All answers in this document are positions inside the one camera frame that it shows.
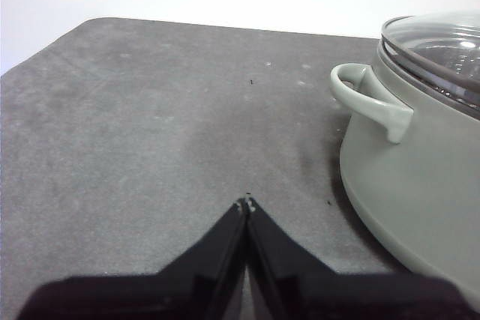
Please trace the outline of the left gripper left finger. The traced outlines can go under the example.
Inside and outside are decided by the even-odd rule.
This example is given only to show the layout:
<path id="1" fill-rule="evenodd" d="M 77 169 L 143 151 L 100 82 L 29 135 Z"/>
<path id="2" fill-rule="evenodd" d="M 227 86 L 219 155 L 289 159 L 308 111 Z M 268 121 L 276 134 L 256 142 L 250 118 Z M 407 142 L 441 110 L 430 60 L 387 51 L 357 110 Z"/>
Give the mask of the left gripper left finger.
<path id="1" fill-rule="evenodd" d="M 222 319 L 245 272 L 248 207 L 237 200 L 155 274 L 70 277 L 37 288 L 19 319 Z"/>

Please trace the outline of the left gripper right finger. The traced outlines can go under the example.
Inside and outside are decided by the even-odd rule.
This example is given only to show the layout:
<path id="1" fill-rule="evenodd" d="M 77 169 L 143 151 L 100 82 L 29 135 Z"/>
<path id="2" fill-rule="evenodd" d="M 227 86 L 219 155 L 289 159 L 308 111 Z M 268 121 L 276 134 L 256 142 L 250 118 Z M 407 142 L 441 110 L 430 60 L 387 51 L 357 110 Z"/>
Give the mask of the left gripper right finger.
<path id="1" fill-rule="evenodd" d="M 451 283 L 412 273 L 339 274 L 247 197 L 253 299 L 272 319 L 478 319 Z"/>

